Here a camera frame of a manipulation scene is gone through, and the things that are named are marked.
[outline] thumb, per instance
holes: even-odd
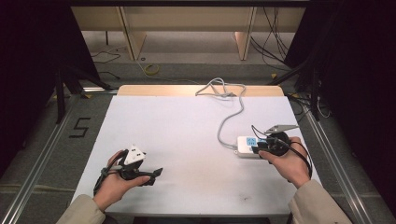
[[[129,189],[134,188],[136,186],[143,185],[144,183],[148,182],[150,180],[150,176],[148,175],[143,175],[139,176],[133,180],[127,180],[125,183]]]
[[[276,158],[276,155],[273,155],[273,154],[271,154],[267,151],[263,151],[263,150],[259,151],[259,155],[271,163],[273,163],[274,159]]]

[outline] gray carpet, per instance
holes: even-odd
[[[137,64],[123,63],[97,63],[99,72],[111,72],[120,79],[110,74],[101,73],[102,81],[113,87],[125,84],[191,84],[186,81],[168,81],[145,77]],[[155,77],[167,79],[188,79],[200,84],[206,84],[214,77],[222,77],[229,83],[243,83],[247,85],[264,85],[272,78],[275,69],[266,65],[224,65],[224,64],[161,64],[160,72]],[[296,77],[282,83],[284,92],[294,92],[293,84]],[[83,86],[94,86],[86,80],[81,81]],[[26,204],[18,223],[54,223],[70,204],[73,190],[77,187],[85,163],[90,157],[93,144],[106,115],[106,110],[112,95],[94,94],[88,99],[78,100],[64,132],[53,151],[50,160],[38,180],[38,185],[49,186],[55,189],[36,189]],[[298,114],[301,107],[290,102],[294,112]],[[25,150],[20,151],[12,162],[5,175],[0,180],[0,214],[7,211],[7,206],[12,202],[18,185],[22,184],[34,165],[43,146],[50,137],[56,121],[56,101],[51,99],[42,116],[32,130],[26,141]],[[310,149],[311,156],[316,165],[318,174],[324,188],[330,192],[334,199],[346,211],[351,219],[356,222],[346,197],[341,190],[337,179],[322,151],[318,139],[315,137],[307,118],[296,115],[300,121],[304,140]],[[79,126],[87,127],[84,137],[71,138],[71,135],[80,135],[82,130],[75,130],[75,124],[80,118]],[[334,150],[342,160],[353,185],[367,205],[368,212],[374,223],[396,223],[396,220],[378,195],[370,179],[361,169],[359,161],[352,156],[342,131],[333,117],[321,118],[321,125],[332,142]],[[133,223],[133,218],[125,215],[116,215],[119,223]],[[272,223],[286,223],[286,217],[271,217]]]

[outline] white tabletop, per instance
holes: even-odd
[[[244,112],[224,124],[221,137],[226,143],[253,136],[251,125],[264,131],[297,123],[284,96],[244,97],[243,102]],[[107,212],[172,217],[288,214],[295,187],[267,161],[239,158],[218,141],[220,123],[239,108],[236,97],[114,96],[74,199],[92,195],[107,160],[135,144],[147,153],[140,171],[163,168],[163,173],[154,186],[129,190]],[[303,139],[299,129],[286,133]],[[319,181],[315,168],[313,178]]]

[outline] wrist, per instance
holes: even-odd
[[[104,213],[105,210],[111,205],[105,198],[98,196],[97,194],[93,197],[93,201],[98,205],[99,210]]]
[[[308,176],[304,176],[301,178],[296,178],[291,181],[291,183],[299,189],[302,185],[304,185],[306,182],[310,181],[311,179]]]

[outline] beige sleeve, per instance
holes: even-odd
[[[351,223],[332,196],[316,180],[302,185],[289,202],[293,223]]]
[[[88,195],[79,195],[67,208],[57,224],[96,224],[105,220],[105,214]]]

